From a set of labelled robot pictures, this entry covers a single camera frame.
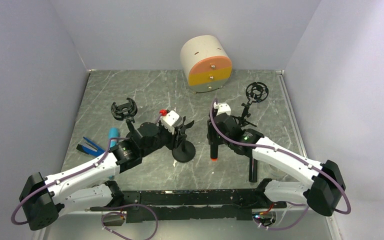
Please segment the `black round-base clip stand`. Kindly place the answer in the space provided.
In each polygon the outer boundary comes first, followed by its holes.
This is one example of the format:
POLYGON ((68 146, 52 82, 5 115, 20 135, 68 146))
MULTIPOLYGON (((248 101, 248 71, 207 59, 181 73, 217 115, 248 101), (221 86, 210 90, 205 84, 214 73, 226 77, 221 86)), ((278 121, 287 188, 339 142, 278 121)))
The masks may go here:
POLYGON ((173 158, 179 163, 188 163, 196 155, 195 146, 187 140, 186 130, 190 129, 195 121, 185 124, 186 116, 181 120, 181 124, 175 127, 174 143, 172 149, 173 158))

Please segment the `tall black microphone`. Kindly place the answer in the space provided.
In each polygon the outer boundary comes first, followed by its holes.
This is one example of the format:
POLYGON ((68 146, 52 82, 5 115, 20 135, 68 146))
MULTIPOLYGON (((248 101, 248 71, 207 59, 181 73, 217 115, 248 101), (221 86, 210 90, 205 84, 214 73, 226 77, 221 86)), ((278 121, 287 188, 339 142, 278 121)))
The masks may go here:
POLYGON ((216 134, 211 133, 208 139, 210 145, 210 158, 212 161, 216 161, 218 159, 218 137, 216 134))

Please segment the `black round-base shock-mount stand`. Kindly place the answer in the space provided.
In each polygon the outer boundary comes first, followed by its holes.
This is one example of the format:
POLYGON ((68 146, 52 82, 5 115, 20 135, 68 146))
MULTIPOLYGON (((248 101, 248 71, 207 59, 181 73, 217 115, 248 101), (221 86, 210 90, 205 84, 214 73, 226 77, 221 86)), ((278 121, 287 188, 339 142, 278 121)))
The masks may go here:
POLYGON ((113 102, 110 106, 110 112, 115 120, 126 122, 130 133, 135 131, 134 117, 138 112, 138 107, 132 98, 127 97, 126 102, 120 105, 117 105, 116 102, 113 102))

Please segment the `black tripod shock-mount stand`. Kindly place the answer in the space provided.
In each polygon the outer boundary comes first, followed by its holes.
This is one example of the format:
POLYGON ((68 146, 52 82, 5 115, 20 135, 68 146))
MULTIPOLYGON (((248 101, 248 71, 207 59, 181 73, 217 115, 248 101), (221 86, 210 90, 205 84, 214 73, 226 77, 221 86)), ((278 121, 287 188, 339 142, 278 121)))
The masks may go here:
POLYGON ((246 87, 245 96, 247 98, 247 102, 241 104, 243 107, 241 116, 232 115, 232 117, 240 127, 245 127, 247 125, 257 127, 257 125, 248 121, 248 118, 251 116, 249 109, 253 103, 261 103, 267 99, 269 96, 269 88, 265 83, 255 81, 246 87))

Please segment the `cyan blue microphone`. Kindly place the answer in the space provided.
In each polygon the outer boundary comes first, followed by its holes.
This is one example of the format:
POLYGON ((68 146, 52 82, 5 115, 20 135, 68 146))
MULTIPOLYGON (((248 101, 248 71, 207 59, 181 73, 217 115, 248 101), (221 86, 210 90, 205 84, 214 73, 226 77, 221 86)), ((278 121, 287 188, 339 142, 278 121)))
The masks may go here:
POLYGON ((110 144, 109 144, 110 148, 114 147, 117 144, 119 137, 120 137, 120 133, 118 128, 111 127, 108 132, 108 139, 110 140, 110 144))

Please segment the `silver mesh black microphone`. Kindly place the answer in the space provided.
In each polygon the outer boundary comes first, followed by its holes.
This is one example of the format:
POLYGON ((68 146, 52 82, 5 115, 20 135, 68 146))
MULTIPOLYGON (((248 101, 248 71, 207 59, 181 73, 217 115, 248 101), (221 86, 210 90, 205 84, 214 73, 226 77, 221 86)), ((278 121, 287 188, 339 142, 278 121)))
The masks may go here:
POLYGON ((250 183, 256 183, 258 181, 258 161, 253 157, 249 158, 248 180, 250 183))

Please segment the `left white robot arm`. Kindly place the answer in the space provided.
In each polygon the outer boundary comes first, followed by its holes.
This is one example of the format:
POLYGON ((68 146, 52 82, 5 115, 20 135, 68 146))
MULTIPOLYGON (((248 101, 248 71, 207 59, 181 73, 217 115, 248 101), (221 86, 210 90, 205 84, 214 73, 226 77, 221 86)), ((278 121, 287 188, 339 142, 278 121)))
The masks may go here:
POLYGON ((117 210, 122 206, 123 196, 114 181, 94 188, 88 185, 98 179, 116 176, 142 163, 144 157, 166 147, 176 161, 184 152, 186 130, 193 125, 145 122, 139 128, 129 127, 126 137, 112 137, 115 145, 96 158, 69 170, 46 177, 36 172, 27 178, 19 197, 19 205, 11 215, 14 225, 28 225, 32 231, 41 230, 64 214, 73 212, 73 207, 108 207, 117 210))

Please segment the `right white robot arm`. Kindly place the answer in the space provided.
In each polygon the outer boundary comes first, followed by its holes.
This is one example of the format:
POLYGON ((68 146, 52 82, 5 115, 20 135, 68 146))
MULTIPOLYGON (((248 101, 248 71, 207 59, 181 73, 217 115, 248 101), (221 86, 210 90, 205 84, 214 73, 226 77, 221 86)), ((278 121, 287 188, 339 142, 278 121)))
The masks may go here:
POLYGON ((262 189, 254 195, 262 208, 273 202, 291 202, 306 204, 326 217, 352 211, 341 170, 332 160, 319 162, 294 153, 252 128, 242 129, 227 113, 209 114, 208 141, 212 159, 217 157, 218 146, 226 145, 237 155, 248 157, 251 167, 264 162, 296 180, 264 179, 262 189))

